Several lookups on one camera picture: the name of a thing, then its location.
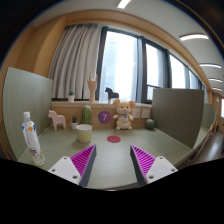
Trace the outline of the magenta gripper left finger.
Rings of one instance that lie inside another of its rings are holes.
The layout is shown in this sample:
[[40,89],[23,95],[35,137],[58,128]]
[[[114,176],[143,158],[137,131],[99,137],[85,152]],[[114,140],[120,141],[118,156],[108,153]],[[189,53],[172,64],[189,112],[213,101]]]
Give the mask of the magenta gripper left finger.
[[81,187],[86,187],[96,154],[96,146],[92,145],[72,157],[63,156],[49,169],[49,172]]

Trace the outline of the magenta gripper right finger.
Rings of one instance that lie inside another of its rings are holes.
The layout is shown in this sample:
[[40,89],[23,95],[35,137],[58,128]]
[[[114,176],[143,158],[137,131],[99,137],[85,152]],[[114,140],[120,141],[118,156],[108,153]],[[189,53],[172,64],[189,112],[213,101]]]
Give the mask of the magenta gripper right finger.
[[164,156],[155,157],[137,146],[130,146],[130,156],[140,187],[177,172]]

